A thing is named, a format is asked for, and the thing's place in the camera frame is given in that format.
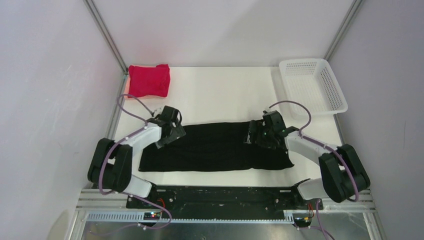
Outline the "black t shirt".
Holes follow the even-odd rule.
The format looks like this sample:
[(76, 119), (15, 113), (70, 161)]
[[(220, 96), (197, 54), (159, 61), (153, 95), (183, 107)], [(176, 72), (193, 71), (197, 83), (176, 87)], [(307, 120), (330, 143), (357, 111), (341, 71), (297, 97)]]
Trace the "black t shirt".
[(186, 125), (185, 136), (142, 151), (140, 172), (284, 170), (294, 166), (287, 152), (245, 143), (249, 122)]

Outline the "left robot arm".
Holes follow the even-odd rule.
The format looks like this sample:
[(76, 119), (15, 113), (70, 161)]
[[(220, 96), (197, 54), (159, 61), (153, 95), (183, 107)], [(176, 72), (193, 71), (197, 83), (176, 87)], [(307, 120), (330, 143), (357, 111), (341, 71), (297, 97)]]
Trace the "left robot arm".
[(152, 191), (154, 183), (133, 174), (133, 160), (146, 147), (158, 149), (185, 136), (181, 112), (171, 106), (159, 108), (145, 126), (124, 138), (114, 141), (102, 138), (98, 141), (87, 179), (96, 184), (104, 194), (109, 191), (138, 196), (145, 208), (157, 204), (158, 195)]

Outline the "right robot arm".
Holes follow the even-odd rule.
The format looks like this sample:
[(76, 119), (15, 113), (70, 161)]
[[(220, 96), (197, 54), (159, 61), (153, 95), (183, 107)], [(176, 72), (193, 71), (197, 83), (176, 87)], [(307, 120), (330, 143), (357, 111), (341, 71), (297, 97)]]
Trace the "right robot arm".
[(312, 199), (357, 202), (359, 193), (371, 185), (352, 145), (327, 144), (303, 133), (301, 128), (286, 126), (276, 110), (250, 121), (244, 141), (266, 149), (294, 152), (319, 166), (320, 178), (299, 183), (290, 195), (290, 202), (297, 209), (303, 209)]

